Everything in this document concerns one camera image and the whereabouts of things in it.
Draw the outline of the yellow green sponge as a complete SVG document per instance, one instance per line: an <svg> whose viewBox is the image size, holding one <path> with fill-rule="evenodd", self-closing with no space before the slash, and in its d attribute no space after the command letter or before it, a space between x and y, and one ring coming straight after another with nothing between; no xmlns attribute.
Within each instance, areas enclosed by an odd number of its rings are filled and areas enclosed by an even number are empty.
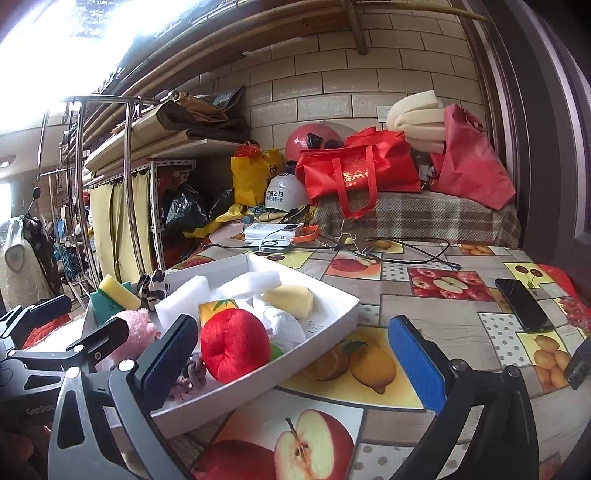
<svg viewBox="0 0 591 480"><path fill-rule="evenodd" d="M121 284L110 274L105 275L98 289L90 294L90 304L97 326L122 311L138 310L141 307L140 299L130 288L129 282Z"/></svg>

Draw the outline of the white foam block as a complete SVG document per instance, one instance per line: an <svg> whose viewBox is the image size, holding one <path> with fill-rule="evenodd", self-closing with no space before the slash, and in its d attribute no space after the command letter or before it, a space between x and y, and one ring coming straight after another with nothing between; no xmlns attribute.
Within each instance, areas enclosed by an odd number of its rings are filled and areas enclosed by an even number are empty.
<svg viewBox="0 0 591 480"><path fill-rule="evenodd" d="M166 331L181 315L188 315L195 322L199 320L198 307L211 299L211 288L204 276L193 276L174 292L155 305L155 312Z"/></svg>

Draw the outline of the red plush apple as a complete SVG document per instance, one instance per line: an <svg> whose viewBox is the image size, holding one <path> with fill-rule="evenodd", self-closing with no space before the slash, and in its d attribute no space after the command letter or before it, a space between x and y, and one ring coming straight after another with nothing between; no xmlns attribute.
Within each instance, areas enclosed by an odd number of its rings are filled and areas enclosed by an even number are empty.
<svg viewBox="0 0 591 480"><path fill-rule="evenodd" d="M202 327L200 353L211 376L228 384L270 362L270 339L252 313L228 309Z"/></svg>

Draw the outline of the purple blue braided scrunchie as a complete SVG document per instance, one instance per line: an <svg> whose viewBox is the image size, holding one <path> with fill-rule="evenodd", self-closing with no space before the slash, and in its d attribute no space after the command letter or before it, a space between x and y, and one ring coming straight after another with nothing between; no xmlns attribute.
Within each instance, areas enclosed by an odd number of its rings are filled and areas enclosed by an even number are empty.
<svg viewBox="0 0 591 480"><path fill-rule="evenodd" d="M191 393L206 385L206 373L204 359L199 353L192 354L172 385L168 398L176 402L186 400Z"/></svg>

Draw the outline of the pink fluffy plush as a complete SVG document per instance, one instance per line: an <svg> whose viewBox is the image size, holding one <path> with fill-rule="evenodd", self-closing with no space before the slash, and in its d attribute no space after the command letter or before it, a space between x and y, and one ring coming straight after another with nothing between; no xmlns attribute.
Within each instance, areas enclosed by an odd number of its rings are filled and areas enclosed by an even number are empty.
<svg viewBox="0 0 591 480"><path fill-rule="evenodd" d="M118 364L122 360L137 360L145 349L160 336L160 332L149 318L147 309L124 310L116 315L128 326L127 340L110 355L109 359Z"/></svg>

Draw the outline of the yellow curtain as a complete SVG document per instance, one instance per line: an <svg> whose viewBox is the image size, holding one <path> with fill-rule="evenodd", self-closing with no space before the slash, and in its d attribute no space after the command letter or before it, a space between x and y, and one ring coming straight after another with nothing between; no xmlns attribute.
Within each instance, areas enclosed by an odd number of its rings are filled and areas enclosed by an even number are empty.
<svg viewBox="0 0 591 480"><path fill-rule="evenodd" d="M149 171L134 173L131 185L143 269L145 273L151 273ZM136 283L141 273L133 250L123 181L106 183L92 188L89 193L96 258L101 274L110 274L120 283Z"/></svg>

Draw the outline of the black white patterned scrunchie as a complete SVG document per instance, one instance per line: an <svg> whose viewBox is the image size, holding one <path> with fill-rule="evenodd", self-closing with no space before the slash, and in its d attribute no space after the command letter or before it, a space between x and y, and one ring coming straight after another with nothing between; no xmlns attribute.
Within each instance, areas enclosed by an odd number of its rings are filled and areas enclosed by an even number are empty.
<svg viewBox="0 0 591 480"><path fill-rule="evenodd" d="M155 305L161 302L169 292L165 272L156 269L151 275L142 275L136 284L136 290L141 307L154 311Z"/></svg>

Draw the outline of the black smartphone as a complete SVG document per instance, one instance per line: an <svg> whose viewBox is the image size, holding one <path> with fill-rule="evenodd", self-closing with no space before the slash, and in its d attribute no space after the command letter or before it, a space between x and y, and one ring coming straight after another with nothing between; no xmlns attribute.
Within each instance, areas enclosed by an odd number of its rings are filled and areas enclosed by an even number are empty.
<svg viewBox="0 0 591 480"><path fill-rule="evenodd" d="M525 332L541 333L551 331L554 328L554 325L534 296L519 280L496 279L495 286L514 312Z"/></svg>

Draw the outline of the black plastic bag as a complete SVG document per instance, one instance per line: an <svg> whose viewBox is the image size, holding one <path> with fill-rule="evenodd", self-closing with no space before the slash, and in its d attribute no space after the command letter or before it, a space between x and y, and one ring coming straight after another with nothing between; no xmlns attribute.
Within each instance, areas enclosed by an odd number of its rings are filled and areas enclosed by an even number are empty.
<svg viewBox="0 0 591 480"><path fill-rule="evenodd" d="M172 196L165 218L165 229L192 232L204 228L235 203L232 188L219 190L214 197L201 195L188 183L182 184Z"/></svg>

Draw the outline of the white shallow cardboard tray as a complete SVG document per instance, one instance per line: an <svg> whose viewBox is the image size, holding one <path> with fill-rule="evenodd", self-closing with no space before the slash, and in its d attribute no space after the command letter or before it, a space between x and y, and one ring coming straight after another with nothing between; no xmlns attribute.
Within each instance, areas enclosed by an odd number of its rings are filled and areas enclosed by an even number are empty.
<svg viewBox="0 0 591 480"><path fill-rule="evenodd" d="M358 298L300 271L240 254L166 275L150 319L160 331L188 314L206 383L150 416L165 438L197 429L269 392L356 327Z"/></svg>

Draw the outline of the yellow shopping bag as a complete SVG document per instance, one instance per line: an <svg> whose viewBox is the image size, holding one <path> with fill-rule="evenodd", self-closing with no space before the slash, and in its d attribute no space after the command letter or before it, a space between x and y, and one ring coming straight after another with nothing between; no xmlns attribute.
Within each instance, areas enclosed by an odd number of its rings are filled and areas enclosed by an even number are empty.
<svg viewBox="0 0 591 480"><path fill-rule="evenodd" d="M230 159L235 202L255 207L266 200L270 180L284 172L279 150L263 150L257 144L245 143Z"/></svg>

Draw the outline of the white safety helmet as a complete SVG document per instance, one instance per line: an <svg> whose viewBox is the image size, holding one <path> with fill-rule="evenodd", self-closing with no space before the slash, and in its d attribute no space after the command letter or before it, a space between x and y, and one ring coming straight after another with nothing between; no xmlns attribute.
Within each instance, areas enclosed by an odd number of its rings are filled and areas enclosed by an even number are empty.
<svg viewBox="0 0 591 480"><path fill-rule="evenodd" d="M294 174L283 173L270 180L266 188L266 209L281 212L300 209L310 203L304 184Z"/></svg>

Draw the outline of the pink red helmet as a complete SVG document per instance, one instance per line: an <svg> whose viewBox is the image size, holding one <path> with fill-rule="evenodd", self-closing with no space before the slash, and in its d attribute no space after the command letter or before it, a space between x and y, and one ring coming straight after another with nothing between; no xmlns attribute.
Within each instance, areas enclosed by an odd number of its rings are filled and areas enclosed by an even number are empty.
<svg viewBox="0 0 591 480"><path fill-rule="evenodd" d="M303 150L341 148L344 140L325 123L308 123L297 127L286 142L287 161L297 161Z"/></svg>

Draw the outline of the cream foam roll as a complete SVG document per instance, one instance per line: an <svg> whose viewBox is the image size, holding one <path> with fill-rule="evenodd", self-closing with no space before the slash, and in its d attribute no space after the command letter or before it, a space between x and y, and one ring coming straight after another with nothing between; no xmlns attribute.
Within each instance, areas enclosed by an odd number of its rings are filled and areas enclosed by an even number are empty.
<svg viewBox="0 0 591 480"><path fill-rule="evenodd" d="M389 131L403 132L407 143L424 153L443 154L446 128L443 103L434 90L407 96L388 112Z"/></svg>

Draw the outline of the brown wooden door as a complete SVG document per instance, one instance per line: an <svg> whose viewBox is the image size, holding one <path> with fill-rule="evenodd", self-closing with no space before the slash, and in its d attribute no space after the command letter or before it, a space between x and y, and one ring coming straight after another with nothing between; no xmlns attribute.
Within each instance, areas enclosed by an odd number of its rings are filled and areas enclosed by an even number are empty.
<svg viewBox="0 0 591 480"><path fill-rule="evenodd" d="M522 246L590 297L590 45L561 1L486 1L516 121Z"/></svg>

